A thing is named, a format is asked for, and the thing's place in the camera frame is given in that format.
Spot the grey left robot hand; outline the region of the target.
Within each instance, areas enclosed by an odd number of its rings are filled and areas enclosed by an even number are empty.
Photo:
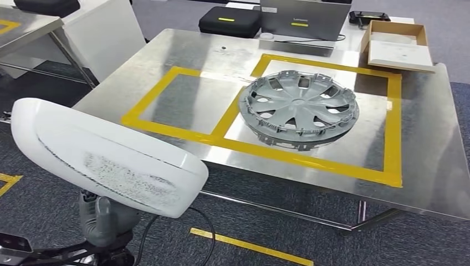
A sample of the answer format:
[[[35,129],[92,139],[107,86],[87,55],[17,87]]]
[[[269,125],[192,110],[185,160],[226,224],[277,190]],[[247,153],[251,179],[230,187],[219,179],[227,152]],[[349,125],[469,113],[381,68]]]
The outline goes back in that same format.
[[[79,196],[80,226],[85,239],[97,247],[107,247],[140,222],[140,211],[81,190]]]

